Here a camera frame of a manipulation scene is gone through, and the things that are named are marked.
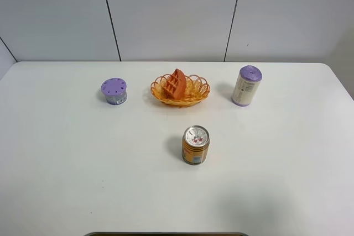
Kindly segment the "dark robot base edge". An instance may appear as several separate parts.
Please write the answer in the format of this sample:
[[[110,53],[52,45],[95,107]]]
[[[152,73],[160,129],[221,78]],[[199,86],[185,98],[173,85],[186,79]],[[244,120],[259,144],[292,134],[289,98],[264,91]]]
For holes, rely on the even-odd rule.
[[[248,236],[247,234],[236,233],[187,233],[187,232],[92,232],[84,236]]]

